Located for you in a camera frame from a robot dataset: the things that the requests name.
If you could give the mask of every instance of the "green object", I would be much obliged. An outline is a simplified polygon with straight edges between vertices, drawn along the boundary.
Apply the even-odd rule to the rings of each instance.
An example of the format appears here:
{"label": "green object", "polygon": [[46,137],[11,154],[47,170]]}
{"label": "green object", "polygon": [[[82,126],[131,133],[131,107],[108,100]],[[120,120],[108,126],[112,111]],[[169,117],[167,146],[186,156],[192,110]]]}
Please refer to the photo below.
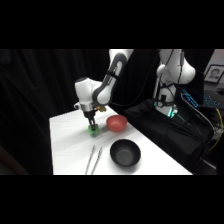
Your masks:
{"label": "green object", "polygon": [[88,127],[88,131],[89,131],[89,133],[90,133],[91,135],[98,133],[98,131],[99,131],[99,126],[98,126],[98,124],[96,124],[96,129],[95,129],[94,131],[92,130],[91,126],[89,126],[89,127]]}

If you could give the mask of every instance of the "black cable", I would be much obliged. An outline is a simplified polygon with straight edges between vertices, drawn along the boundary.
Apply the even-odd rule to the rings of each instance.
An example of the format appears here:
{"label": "black cable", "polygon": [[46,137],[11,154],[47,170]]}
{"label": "black cable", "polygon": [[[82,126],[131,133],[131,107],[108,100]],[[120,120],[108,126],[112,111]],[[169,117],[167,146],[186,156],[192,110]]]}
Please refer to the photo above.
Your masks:
{"label": "black cable", "polygon": [[121,105],[121,104],[117,104],[117,103],[113,103],[113,102],[111,102],[111,104],[113,104],[113,105],[115,105],[115,106],[120,106],[120,107],[129,107],[129,106],[133,105],[133,104],[139,99],[139,97],[141,96],[141,94],[142,94],[142,92],[143,92],[143,90],[144,90],[144,88],[145,88],[145,85],[146,85],[147,80],[148,80],[148,78],[149,78],[149,74],[151,73],[151,70],[152,70],[154,64],[156,63],[156,59],[157,59],[157,57],[159,56],[160,51],[161,51],[161,49],[159,49],[158,54],[156,55],[156,57],[155,57],[155,59],[154,59],[152,65],[151,65],[151,67],[150,67],[150,69],[149,69],[149,72],[148,72],[148,75],[147,75],[147,77],[146,77],[145,83],[144,83],[144,85],[143,85],[143,87],[142,87],[140,93],[138,94],[137,98],[136,98],[132,103],[129,103],[129,104],[127,104],[127,105]]}

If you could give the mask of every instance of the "cable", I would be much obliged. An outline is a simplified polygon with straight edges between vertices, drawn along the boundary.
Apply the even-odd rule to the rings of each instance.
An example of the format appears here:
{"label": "cable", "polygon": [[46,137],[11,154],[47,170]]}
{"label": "cable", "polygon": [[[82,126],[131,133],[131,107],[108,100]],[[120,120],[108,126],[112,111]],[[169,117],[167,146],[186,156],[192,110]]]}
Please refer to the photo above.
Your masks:
{"label": "cable", "polygon": [[194,126],[195,129],[197,130],[198,134],[200,135],[200,138],[201,138],[201,140],[202,140],[202,143],[203,143],[204,147],[206,147],[205,140],[204,140],[204,138],[203,138],[201,132],[200,132],[199,129],[197,128],[197,126],[196,126],[196,124],[195,124],[193,118],[191,119],[191,121],[192,121],[193,126]]}
{"label": "cable", "polygon": [[199,113],[209,124],[210,126],[212,127],[212,130],[213,130],[213,135],[215,134],[215,128],[213,127],[212,123],[209,121],[209,119],[207,117],[205,117],[204,114],[202,114],[200,111],[198,111],[197,109],[195,109],[190,103],[188,103],[184,98],[183,98],[183,94],[181,94],[181,98],[182,100],[187,104],[189,105],[193,110],[195,110],[197,113]]}
{"label": "cable", "polygon": [[149,74],[150,74],[150,72],[151,72],[151,70],[152,70],[154,64],[156,63],[156,59],[157,59],[157,57],[159,56],[160,51],[161,51],[161,49],[159,49],[158,54],[156,55],[156,57],[155,57],[155,59],[154,59],[152,65],[151,65],[151,67],[150,67],[150,69],[149,69],[149,72],[148,72],[148,75],[147,75],[147,77],[146,77],[145,83],[144,83],[144,85],[143,85],[143,87],[142,87],[140,93],[138,94],[137,98],[136,98],[132,103],[129,103],[129,104],[127,104],[127,105],[121,105],[121,104],[117,104],[117,103],[113,103],[113,102],[111,102],[111,104],[113,104],[113,105],[115,105],[115,106],[120,106],[120,107],[129,107],[129,106],[131,106],[132,104],[134,104],[134,103],[139,99],[140,95],[142,94],[142,92],[143,92],[143,90],[144,90],[144,88],[145,88],[145,85],[146,85],[147,80],[148,80],[148,78],[149,78]]}
{"label": "cable", "polygon": [[[217,111],[218,114],[219,114],[219,118],[220,118],[220,121],[221,121],[221,129],[222,129],[222,133],[223,133],[223,129],[224,129],[224,127],[223,127],[222,116],[221,116],[220,111],[219,111],[218,109],[216,109],[216,111]],[[212,149],[214,149],[214,148],[217,146],[217,144],[219,143],[220,139],[221,139],[221,137],[217,140],[217,142],[215,143],[215,145],[214,145],[212,148],[210,148],[210,149],[208,150],[209,152],[212,151]]]}

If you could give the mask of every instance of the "table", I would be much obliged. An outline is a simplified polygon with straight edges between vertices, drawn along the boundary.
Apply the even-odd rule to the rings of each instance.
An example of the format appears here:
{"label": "table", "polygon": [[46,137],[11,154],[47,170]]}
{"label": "table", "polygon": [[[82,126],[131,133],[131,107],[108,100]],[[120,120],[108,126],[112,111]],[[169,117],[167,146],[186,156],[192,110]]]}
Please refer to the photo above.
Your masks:
{"label": "table", "polygon": [[[116,113],[109,107],[107,112],[97,112],[98,134],[91,136],[88,120],[82,111],[74,111],[50,119],[51,147],[54,175],[84,175],[93,146],[96,152],[92,159],[91,172],[103,147],[103,154],[94,175],[191,175],[184,167],[163,152],[158,146],[128,123],[120,132],[111,132],[106,119]],[[141,149],[140,162],[130,169],[118,167],[110,157],[111,145],[119,139],[134,141]]]}

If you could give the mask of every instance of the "green light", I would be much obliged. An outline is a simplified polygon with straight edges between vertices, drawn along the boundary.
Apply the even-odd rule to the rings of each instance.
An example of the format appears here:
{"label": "green light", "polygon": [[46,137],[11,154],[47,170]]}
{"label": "green light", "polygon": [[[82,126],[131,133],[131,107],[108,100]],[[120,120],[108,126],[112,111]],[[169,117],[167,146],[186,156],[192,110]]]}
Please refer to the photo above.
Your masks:
{"label": "green light", "polygon": [[170,108],[170,111],[169,111],[168,117],[171,117],[171,113],[172,113],[172,108]]}

